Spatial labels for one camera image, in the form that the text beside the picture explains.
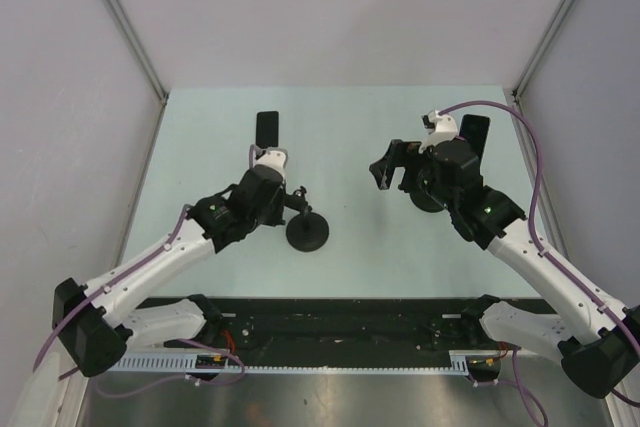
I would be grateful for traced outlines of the black stand with ball joint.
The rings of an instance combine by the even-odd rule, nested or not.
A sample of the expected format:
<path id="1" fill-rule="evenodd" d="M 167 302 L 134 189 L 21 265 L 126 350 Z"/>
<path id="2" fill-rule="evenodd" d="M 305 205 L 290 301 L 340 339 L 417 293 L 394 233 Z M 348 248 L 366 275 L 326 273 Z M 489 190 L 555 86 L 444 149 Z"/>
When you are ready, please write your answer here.
<path id="1" fill-rule="evenodd" d="M 322 248 L 329 238 L 329 224 L 308 202 L 307 189 L 300 186 L 293 193 L 286 194 L 284 200 L 284 206 L 296 212 L 286 224 L 289 245 L 303 253 Z"/>

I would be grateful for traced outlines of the silver white phone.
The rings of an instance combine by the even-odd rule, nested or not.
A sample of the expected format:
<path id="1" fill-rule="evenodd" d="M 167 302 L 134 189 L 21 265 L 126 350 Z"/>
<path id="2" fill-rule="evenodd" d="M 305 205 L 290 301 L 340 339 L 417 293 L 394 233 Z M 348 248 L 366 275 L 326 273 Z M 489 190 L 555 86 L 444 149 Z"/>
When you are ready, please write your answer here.
<path id="1" fill-rule="evenodd" d="M 256 114 L 255 145 L 261 149 L 279 146 L 278 111 L 261 111 Z"/>

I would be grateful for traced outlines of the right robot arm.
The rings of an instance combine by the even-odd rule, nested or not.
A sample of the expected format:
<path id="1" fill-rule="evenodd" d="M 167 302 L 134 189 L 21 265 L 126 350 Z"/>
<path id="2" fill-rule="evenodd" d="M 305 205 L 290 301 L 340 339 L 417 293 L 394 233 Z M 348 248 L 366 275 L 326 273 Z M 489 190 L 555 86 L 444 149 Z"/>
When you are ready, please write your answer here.
<path id="1" fill-rule="evenodd" d="M 394 139 L 369 171 L 387 190 L 403 169 L 399 188 L 418 208 L 447 211 L 464 240 L 511 267 L 560 318 L 551 322 L 492 300 L 461 323 L 469 346 L 484 348 L 495 338 L 518 345 L 559 363 L 583 392 L 604 398 L 639 363 L 639 310 L 604 292 L 531 232 L 532 218 L 485 184 L 484 149 L 484 141 L 460 135 L 438 144 Z"/>

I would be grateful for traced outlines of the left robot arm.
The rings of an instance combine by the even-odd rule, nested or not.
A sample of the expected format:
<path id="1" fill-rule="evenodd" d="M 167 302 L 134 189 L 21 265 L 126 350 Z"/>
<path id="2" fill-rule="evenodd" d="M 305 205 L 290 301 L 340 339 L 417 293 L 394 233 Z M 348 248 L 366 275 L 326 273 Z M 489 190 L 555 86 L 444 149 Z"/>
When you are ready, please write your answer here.
<path id="1" fill-rule="evenodd" d="M 129 262 L 84 284 L 72 278 L 60 283 L 54 292 L 54 337 L 86 377 L 106 372 L 131 348 L 167 341 L 214 344 L 224 321 L 206 296 L 193 294 L 153 308 L 141 303 L 259 226 L 283 224 L 285 209 L 305 206 L 305 188 L 287 192 L 275 170 L 247 170 L 239 183 L 184 206 L 173 230 Z"/>

